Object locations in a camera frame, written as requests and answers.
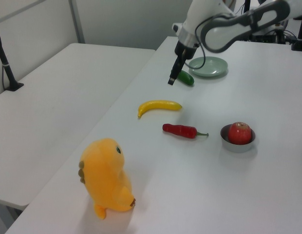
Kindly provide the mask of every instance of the toy red pepper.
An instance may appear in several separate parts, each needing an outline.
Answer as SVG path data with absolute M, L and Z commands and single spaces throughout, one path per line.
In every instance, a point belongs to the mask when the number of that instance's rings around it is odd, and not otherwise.
M 195 127 L 184 126 L 184 125 L 172 125 L 169 123 L 163 124 L 163 131 L 173 133 L 178 136 L 186 138 L 195 138 L 196 136 L 208 136 L 208 133 L 199 133 Z

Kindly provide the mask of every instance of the apple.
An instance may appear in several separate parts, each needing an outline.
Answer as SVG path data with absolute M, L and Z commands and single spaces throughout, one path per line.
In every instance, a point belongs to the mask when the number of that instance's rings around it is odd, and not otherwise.
M 250 143 L 252 139 L 252 132 L 246 123 L 233 123 L 228 132 L 228 140 L 235 145 L 245 145 Z

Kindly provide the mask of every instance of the yellow banana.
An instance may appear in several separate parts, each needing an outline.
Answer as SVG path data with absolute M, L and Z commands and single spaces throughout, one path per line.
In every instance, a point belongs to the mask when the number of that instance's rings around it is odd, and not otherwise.
M 142 103 L 138 108 L 138 117 L 141 116 L 148 110 L 151 109 L 167 109 L 178 111 L 182 108 L 182 106 L 175 102 L 175 101 L 168 101 L 168 100 L 152 100 Z

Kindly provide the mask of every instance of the bowl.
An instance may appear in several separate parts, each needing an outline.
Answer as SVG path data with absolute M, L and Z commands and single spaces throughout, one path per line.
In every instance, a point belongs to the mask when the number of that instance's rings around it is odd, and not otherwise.
M 231 152 L 235 152 L 235 153 L 244 153 L 244 152 L 248 151 L 254 144 L 254 140 L 255 140 L 254 131 L 251 129 L 252 138 L 250 140 L 250 143 L 245 144 L 245 145 L 236 145 L 236 144 L 230 143 L 228 140 L 228 132 L 229 132 L 230 126 L 231 126 L 231 124 L 223 127 L 220 131 L 220 136 L 221 136 L 221 140 L 223 142 L 224 148 L 226 148 L 227 150 L 229 150 Z

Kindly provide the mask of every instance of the stuffed animal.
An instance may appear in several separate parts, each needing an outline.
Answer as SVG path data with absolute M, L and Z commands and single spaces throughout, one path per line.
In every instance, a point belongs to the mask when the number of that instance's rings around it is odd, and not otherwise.
M 83 152 L 78 174 L 94 201 L 101 219 L 106 209 L 128 211 L 135 205 L 132 185 L 123 171 L 124 156 L 118 143 L 110 138 L 91 143 Z

